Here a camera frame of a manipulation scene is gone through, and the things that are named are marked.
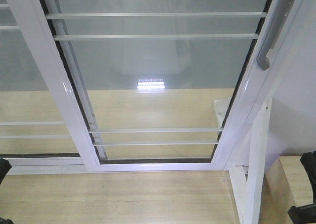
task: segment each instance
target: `white wall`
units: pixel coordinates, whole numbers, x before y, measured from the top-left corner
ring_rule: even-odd
[[[316,3],[311,5],[316,12]],[[306,12],[306,29],[272,104],[267,162],[279,155],[300,155],[316,150],[316,14]]]

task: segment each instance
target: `white wooden post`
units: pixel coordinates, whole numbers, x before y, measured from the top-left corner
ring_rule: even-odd
[[[271,104],[271,98],[263,103],[251,128],[247,194],[243,224],[257,224],[259,222]]]

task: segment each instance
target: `horizontal metal bar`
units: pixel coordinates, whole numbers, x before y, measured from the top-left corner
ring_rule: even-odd
[[[84,19],[90,17],[216,17],[216,18],[265,18],[267,13],[254,12],[175,12],[175,13],[52,13],[46,14],[48,20]]]
[[[5,26],[0,26],[0,31],[4,30],[19,30],[20,28],[17,25],[5,25]]]
[[[236,40],[257,39],[258,34],[195,34],[195,35],[57,35],[56,41],[85,41],[105,39],[162,39],[162,40]]]
[[[139,142],[95,142],[94,146],[156,146],[156,145],[200,145],[200,144],[218,144],[217,140],[207,141],[139,141]]]
[[[0,136],[0,139],[52,139],[52,138],[71,138],[70,135],[15,135]]]
[[[81,157],[6,158],[11,166],[83,165]]]
[[[0,4],[0,10],[1,9],[8,9],[9,8],[9,4]]]
[[[97,129],[91,134],[221,132],[223,128]]]
[[[40,121],[40,122],[4,122],[0,126],[20,126],[20,125],[64,125],[64,121]]]

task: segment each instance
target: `glass pane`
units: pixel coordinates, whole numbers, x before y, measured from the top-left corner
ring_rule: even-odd
[[[9,9],[0,17],[15,25]],[[0,61],[0,154],[77,153],[20,31],[0,31]]]
[[[250,44],[251,40],[73,41],[88,90],[132,90],[141,79],[160,78],[166,89],[234,88]]]
[[[262,11],[267,0],[59,0],[63,13]]]
[[[16,25],[15,19],[9,9],[0,9],[0,26],[8,25]]]
[[[99,17],[65,20],[69,34],[248,34],[255,32],[258,18],[209,17]]]
[[[73,56],[78,62],[102,130],[221,127],[249,47],[256,38],[241,34],[255,34],[260,18],[206,14],[261,12],[266,1],[46,0],[46,4],[49,13],[57,13],[57,5],[58,13],[113,14],[52,20],[58,35],[65,34],[62,23],[66,34],[77,36],[69,42],[73,55],[66,53],[66,57]],[[210,37],[218,34],[223,37]],[[228,39],[227,34],[240,35]],[[86,41],[81,35],[117,38]],[[181,39],[179,35],[195,38]],[[217,140],[218,135],[116,133],[102,134],[101,138],[109,143],[133,144],[107,146],[109,159],[205,158],[211,156],[215,145],[202,141]],[[138,145],[163,141],[167,141],[166,145]],[[172,144],[175,141],[197,144]]]
[[[214,145],[142,145],[107,147],[109,159],[209,158]]]

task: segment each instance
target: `wooden surface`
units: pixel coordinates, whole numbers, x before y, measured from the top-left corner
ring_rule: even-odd
[[[236,224],[226,172],[7,176],[0,217],[28,224]]]
[[[62,121],[48,91],[1,91],[0,122]],[[1,135],[69,134],[65,125],[0,126]],[[0,154],[78,152],[72,139],[0,139]]]
[[[213,101],[231,96],[233,89],[91,90],[89,96],[99,128],[217,127]],[[62,121],[48,91],[0,92],[0,122]],[[66,126],[0,127],[0,135],[68,134]],[[218,133],[103,134],[104,141],[216,140]],[[108,157],[209,157],[214,145],[109,147]],[[77,152],[71,139],[0,139],[0,154]]]
[[[267,180],[278,214],[284,224],[292,224],[287,211],[291,206],[313,202],[310,181],[298,156],[280,157],[267,172]]]
[[[164,93],[90,90],[100,128],[217,127],[214,100],[234,89],[181,89]]]

